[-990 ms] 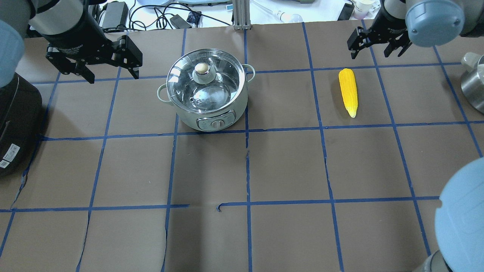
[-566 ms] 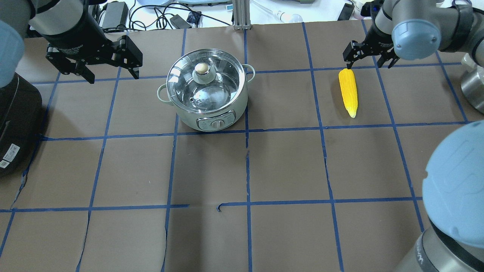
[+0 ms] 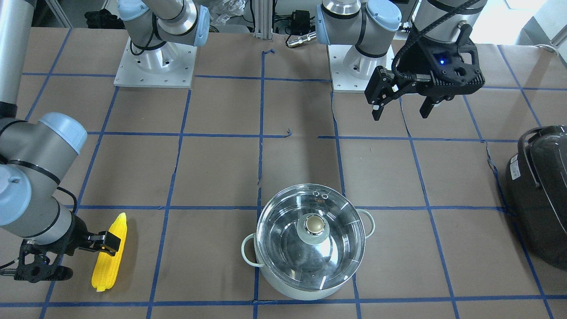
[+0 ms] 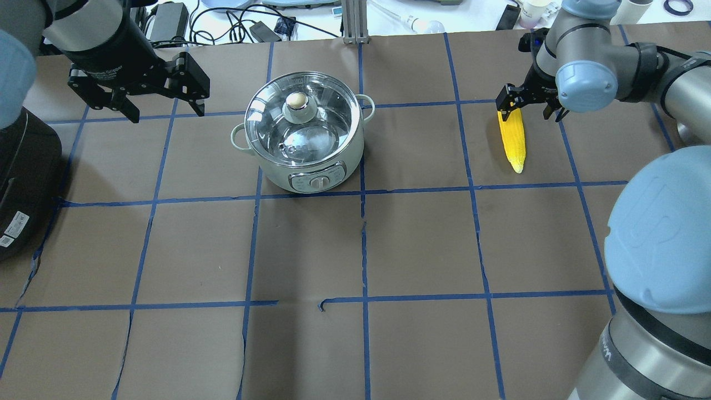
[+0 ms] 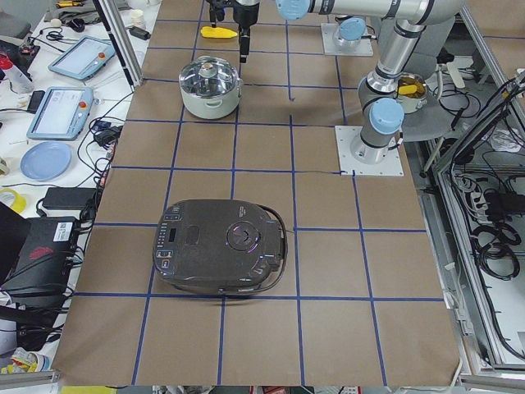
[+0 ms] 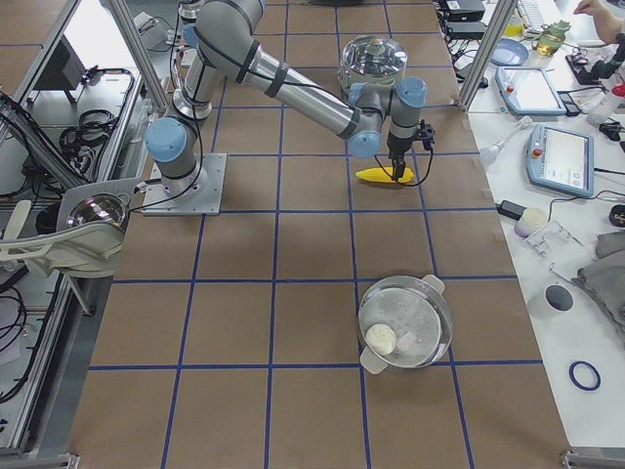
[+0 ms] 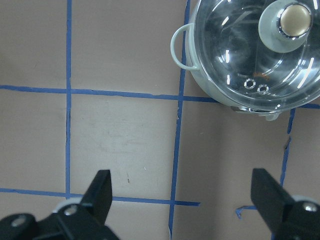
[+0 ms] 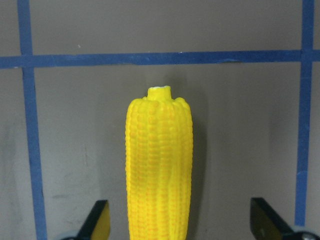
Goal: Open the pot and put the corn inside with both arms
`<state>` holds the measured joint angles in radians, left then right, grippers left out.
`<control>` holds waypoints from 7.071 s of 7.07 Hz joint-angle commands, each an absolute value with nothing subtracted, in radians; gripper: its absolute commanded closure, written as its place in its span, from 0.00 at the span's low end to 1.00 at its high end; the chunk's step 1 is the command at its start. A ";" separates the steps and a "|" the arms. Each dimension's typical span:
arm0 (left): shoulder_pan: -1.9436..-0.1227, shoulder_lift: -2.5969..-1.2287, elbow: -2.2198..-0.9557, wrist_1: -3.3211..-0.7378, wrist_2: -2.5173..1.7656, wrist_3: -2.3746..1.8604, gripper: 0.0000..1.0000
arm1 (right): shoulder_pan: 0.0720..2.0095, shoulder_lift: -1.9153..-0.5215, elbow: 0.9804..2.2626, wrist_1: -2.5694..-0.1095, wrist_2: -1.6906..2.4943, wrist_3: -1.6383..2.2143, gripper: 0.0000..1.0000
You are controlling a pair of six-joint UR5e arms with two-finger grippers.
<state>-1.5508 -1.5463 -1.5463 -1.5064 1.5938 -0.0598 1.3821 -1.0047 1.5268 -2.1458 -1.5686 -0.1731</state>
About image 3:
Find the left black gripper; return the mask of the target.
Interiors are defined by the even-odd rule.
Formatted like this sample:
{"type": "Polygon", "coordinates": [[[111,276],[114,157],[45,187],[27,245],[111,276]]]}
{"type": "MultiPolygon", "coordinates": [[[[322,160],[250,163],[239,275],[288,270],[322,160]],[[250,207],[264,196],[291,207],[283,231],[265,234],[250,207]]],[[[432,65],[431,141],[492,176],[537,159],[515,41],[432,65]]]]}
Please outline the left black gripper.
{"type": "Polygon", "coordinates": [[[440,98],[470,94],[482,88],[485,77],[471,32],[472,27],[465,24],[455,43],[421,37],[400,58],[397,70],[401,75],[383,66],[375,67],[364,90],[367,103],[373,107],[373,119],[379,121],[385,105],[405,93],[426,96],[421,105],[421,117],[426,119],[440,98]]]}

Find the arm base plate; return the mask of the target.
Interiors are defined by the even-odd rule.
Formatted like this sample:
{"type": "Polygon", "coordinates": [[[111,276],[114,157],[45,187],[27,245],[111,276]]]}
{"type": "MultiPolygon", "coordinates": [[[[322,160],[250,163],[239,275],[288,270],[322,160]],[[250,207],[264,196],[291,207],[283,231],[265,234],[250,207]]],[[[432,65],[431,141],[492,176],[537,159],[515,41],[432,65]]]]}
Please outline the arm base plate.
{"type": "Polygon", "coordinates": [[[327,49],[335,93],[363,93],[375,67],[389,69],[394,58],[392,46],[378,58],[364,56],[353,45],[328,45],[327,49]]]}
{"type": "Polygon", "coordinates": [[[131,52],[127,40],[113,84],[131,88],[192,87],[197,47],[167,42],[161,48],[144,51],[139,56],[131,52]]]}

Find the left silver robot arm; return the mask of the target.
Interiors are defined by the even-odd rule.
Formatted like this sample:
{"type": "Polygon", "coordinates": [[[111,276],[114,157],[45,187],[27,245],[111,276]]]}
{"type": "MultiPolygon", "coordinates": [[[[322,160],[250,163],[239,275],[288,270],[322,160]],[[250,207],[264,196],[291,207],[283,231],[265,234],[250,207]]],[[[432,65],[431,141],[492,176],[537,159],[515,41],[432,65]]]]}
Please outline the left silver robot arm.
{"type": "MultiPolygon", "coordinates": [[[[470,39],[484,0],[423,0],[404,46],[386,66],[377,65],[364,91],[378,121],[385,105],[406,93],[425,97],[427,118],[435,105],[475,93],[485,84],[478,50],[470,39]]],[[[369,59],[388,53],[402,13],[389,0],[324,0],[317,7],[315,32],[325,45],[350,45],[369,59]]]]}

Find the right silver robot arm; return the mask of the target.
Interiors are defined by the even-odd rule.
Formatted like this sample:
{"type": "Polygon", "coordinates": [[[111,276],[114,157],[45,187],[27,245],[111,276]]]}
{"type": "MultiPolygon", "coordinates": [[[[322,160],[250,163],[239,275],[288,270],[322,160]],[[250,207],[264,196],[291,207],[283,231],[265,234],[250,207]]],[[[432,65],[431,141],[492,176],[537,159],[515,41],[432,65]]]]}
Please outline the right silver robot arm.
{"type": "Polygon", "coordinates": [[[53,194],[87,140],[68,115],[51,112],[37,123],[16,117],[17,97],[30,37],[35,0],[1,2],[1,227],[22,238],[13,264],[1,266],[14,280],[63,281],[73,270],[61,265],[75,250],[98,253],[93,275],[115,281],[127,228],[93,233],[75,210],[53,194]]]}

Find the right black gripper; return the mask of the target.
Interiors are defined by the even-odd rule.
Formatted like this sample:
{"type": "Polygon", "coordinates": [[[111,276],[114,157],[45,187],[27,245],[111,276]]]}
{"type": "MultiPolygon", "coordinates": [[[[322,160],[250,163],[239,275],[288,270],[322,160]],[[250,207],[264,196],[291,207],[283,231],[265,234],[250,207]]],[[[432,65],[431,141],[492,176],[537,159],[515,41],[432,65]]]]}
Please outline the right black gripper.
{"type": "Polygon", "coordinates": [[[73,270],[61,266],[65,254],[73,256],[82,245],[87,252],[102,252],[115,256],[120,250],[121,238],[110,231],[89,233],[81,218],[73,215],[71,228],[59,240],[47,244],[29,244],[23,240],[14,280],[37,283],[39,281],[65,281],[73,277],[73,270]]]}

